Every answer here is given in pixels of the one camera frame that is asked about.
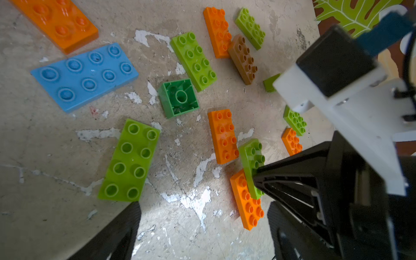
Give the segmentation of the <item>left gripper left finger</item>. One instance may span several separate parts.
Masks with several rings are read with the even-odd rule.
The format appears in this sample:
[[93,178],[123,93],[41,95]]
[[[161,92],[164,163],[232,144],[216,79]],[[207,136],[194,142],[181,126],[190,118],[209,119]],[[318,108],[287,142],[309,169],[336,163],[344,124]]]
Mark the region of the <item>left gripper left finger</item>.
[[70,257],[71,260],[130,260],[141,220],[137,201],[118,214],[84,247]]

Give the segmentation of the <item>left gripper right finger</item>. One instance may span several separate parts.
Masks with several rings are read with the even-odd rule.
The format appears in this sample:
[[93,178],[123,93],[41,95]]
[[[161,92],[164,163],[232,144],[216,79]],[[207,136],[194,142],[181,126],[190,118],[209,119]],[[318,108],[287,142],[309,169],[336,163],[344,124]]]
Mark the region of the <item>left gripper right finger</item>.
[[267,217],[277,260],[339,260],[341,258],[280,203],[273,201],[270,204]]

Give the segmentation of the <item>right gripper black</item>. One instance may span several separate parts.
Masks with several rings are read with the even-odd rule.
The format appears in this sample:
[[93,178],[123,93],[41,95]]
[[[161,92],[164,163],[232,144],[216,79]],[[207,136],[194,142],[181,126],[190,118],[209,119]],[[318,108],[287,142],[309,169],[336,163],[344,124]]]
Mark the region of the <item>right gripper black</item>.
[[399,162],[405,196],[389,195],[385,181],[335,132],[331,141],[260,167],[253,181],[340,260],[413,260],[416,159]]

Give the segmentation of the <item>orange lego brick long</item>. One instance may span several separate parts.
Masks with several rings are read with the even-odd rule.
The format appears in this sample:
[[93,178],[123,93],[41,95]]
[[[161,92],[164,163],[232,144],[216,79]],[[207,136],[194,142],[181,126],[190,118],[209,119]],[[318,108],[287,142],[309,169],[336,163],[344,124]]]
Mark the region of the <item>orange lego brick long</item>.
[[261,207],[261,199],[251,198],[244,170],[234,174],[230,178],[230,183],[243,227],[251,230],[265,216],[265,212]]

